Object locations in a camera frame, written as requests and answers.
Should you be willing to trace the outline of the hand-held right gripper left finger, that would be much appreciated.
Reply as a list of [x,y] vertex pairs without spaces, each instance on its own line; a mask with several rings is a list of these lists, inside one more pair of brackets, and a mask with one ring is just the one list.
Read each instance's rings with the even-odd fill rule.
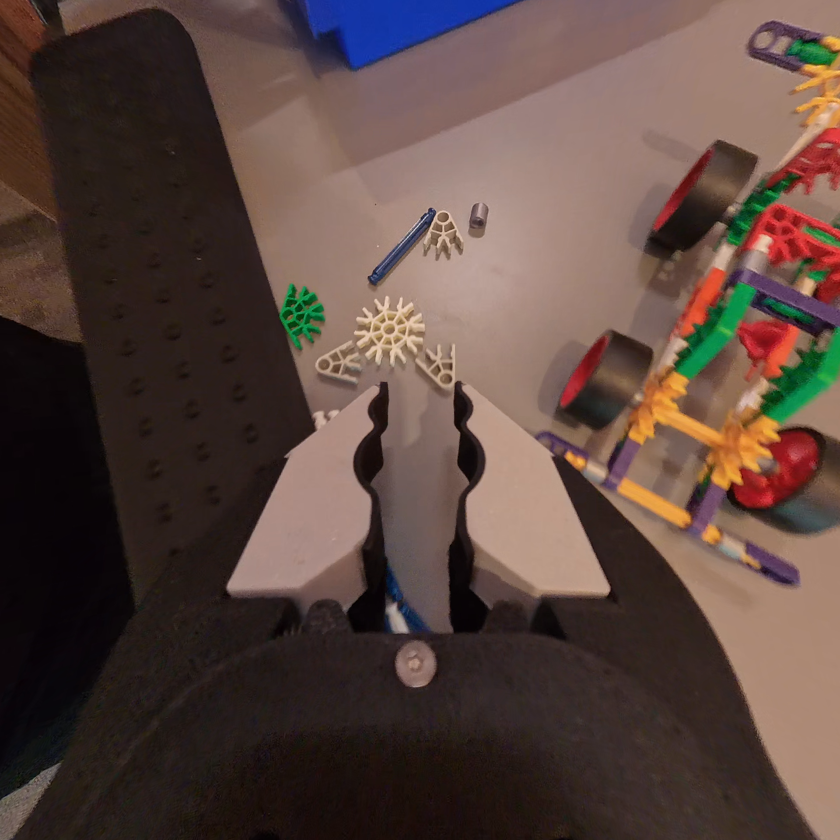
[[385,629],[382,506],[389,388],[373,385],[286,456],[226,584],[238,599],[287,598],[300,613],[338,603],[353,629]]

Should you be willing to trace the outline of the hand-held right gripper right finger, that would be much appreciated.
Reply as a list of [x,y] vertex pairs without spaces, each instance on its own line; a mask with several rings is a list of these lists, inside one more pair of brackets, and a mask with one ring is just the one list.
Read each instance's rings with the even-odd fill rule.
[[476,633],[499,602],[531,619],[555,597],[603,599],[611,586],[550,451],[457,381],[458,497],[448,550],[449,621]]

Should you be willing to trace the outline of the purple and yellow rod assembly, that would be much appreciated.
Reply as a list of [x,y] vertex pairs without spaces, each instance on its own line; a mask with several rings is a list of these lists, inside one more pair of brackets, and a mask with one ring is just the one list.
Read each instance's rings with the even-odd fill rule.
[[548,430],[537,432],[535,438],[549,450],[552,457],[568,462],[593,485],[631,501],[691,539],[704,543],[709,549],[716,551],[727,560],[750,569],[776,584],[790,587],[801,585],[801,573],[794,564],[754,542],[720,529],[715,524],[714,520],[721,500],[718,500],[716,506],[712,508],[703,528],[696,532],[691,529],[695,518],[691,510],[677,506],[674,502],[629,478],[624,477],[619,482],[612,482],[606,464],[596,460],[581,447]]

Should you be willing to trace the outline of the black wheel red hub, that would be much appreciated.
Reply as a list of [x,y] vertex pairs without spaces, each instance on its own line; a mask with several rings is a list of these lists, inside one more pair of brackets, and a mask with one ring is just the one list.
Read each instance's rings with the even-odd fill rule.
[[643,387],[654,352],[613,329],[604,331],[570,373],[558,409],[594,431],[611,425]]
[[788,427],[770,446],[770,472],[742,471],[728,501],[774,529],[813,535],[839,523],[839,442],[810,427]]
[[651,223],[645,251],[667,259],[694,248],[749,184],[759,156],[724,140],[708,146]]

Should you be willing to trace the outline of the light grey wedge connector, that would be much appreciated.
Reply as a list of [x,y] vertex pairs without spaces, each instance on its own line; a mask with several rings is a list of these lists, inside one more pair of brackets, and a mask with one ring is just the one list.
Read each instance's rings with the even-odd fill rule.
[[352,340],[324,353],[316,361],[316,372],[320,376],[352,385],[359,383],[362,370],[359,349]]
[[452,343],[448,352],[438,344],[436,349],[427,346],[415,359],[416,367],[442,392],[452,392],[457,382],[456,345]]
[[443,254],[449,258],[454,251],[464,252],[464,239],[452,215],[448,211],[436,211],[423,237],[423,253],[434,253],[436,258]]

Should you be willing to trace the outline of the green fan connector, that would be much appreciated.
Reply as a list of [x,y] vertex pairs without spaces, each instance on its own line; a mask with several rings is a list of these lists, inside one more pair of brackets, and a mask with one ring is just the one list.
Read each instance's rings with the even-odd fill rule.
[[314,291],[290,283],[279,309],[279,319],[292,345],[302,350],[303,341],[313,343],[314,336],[321,334],[326,313]]

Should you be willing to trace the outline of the red and green toy model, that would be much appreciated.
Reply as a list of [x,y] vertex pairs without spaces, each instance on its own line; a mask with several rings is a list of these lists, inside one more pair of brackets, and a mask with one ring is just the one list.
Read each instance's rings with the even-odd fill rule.
[[714,227],[722,233],[708,267],[621,414],[623,435],[605,463],[612,482],[629,478],[661,428],[674,429],[658,424],[665,411],[721,432],[721,444],[711,448],[687,436],[706,450],[681,507],[693,513],[693,531],[721,501],[718,515],[744,469],[775,467],[770,446],[780,431],[838,382],[838,219],[826,223],[782,201],[798,188],[811,193],[821,179],[837,191],[838,168],[838,126],[803,128],[775,167],[730,205]]

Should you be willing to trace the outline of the blue storage bin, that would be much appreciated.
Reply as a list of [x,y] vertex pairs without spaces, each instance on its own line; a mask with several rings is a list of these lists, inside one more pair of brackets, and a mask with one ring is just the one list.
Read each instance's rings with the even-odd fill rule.
[[310,40],[352,70],[420,46],[516,1],[285,2]]

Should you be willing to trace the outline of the purple connector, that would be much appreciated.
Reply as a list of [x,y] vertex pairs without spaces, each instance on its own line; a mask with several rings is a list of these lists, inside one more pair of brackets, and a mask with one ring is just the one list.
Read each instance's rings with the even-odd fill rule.
[[774,67],[798,72],[805,65],[800,65],[785,55],[793,40],[820,40],[824,33],[794,26],[780,20],[771,20],[761,24],[750,36],[747,44],[748,55]]

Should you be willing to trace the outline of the yellow connector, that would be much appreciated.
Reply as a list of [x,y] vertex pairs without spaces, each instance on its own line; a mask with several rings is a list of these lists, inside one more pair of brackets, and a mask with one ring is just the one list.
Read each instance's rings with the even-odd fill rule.
[[795,113],[805,116],[801,122],[803,128],[817,126],[818,129],[831,129],[839,124],[839,57],[830,66],[805,65],[802,69],[808,78],[796,86],[791,94],[811,91],[808,101],[794,109]]

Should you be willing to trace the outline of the blue rod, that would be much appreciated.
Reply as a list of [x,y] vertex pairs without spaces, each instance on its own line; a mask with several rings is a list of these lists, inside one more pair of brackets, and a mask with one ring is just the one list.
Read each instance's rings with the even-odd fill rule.
[[429,228],[432,226],[436,213],[437,211],[435,208],[428,208],[428,210],[420,216],[417,222],[415,222],[414,226],[406,232],[404,237],[386,254],[382,261],[373,268],[367,279],[371,286],[377,287],[414,248],[414,246],[425,237]]
[[[393,602],[399,606],[403,617],[406,633],[404,634],[429,634],[430,627],[425,623],[424,619],[414,610],[411,604],[406,599],[403,589],[401,588],[396,576],[390,565],[386,568],[385,577],[385,606],[387,603]],[[388,633],[389,628],[385,618],[385,629]]]

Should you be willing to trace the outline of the white snowflake connector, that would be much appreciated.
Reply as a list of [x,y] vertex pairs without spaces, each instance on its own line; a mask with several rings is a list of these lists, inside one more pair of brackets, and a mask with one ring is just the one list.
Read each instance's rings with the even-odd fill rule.
[[411,301],[405,303],[402,298],[394,306],[389,297],[374,300],[374,311],[364,308],[356,325],[355,346],[377,365],[383,361],[392,368],[406,364],[406,354],[416,356],[424,345],[424,317]]

